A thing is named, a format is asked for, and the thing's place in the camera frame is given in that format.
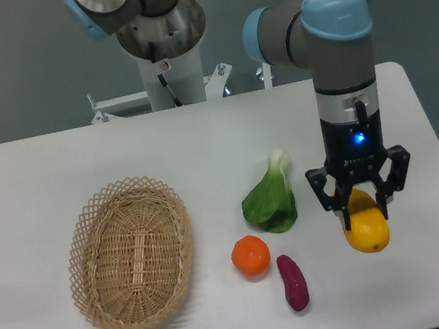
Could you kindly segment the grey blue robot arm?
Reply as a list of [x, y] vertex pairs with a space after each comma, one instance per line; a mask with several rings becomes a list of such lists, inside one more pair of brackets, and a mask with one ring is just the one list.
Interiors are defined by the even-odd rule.
[[[350, 197], [372, 183], [382, 213], [405, 186], [410, 156], [402, 146], [383, 146], [369, 0], [286, 0], [253, 11], [242, 41], [249, 57], [268, 65], [311, 71], [325, 164], [306, 178], [322, 206], [352, 228]], [[94, 39], [115, 36], [146, 66], [155, 110], [205, 101], [201, 66], [188, 65], [205, 34], [195, 0], [64, 0]]]

